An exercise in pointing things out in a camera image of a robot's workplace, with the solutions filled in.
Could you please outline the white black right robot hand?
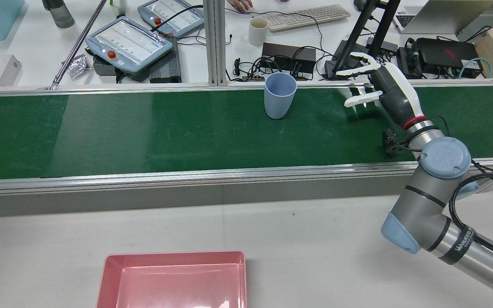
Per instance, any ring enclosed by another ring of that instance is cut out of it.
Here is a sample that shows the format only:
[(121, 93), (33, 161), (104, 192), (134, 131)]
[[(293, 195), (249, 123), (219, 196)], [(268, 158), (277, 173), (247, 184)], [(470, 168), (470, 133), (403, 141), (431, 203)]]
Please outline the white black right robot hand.
[(337, 71), (336, 76), (368, 75), (375, 92), (352, 96), (345, 101), (345, 107), (354, 107), (377, 100), (394, 123), (401, 126), (403, 130), (409, 129), (418, 121), (426, 120), (416, 90), (395, 64), (391, 62), (380, 64), (372, 56), (356, 51), (352, 51), (350, 57), (359, 60), (362, 66)]

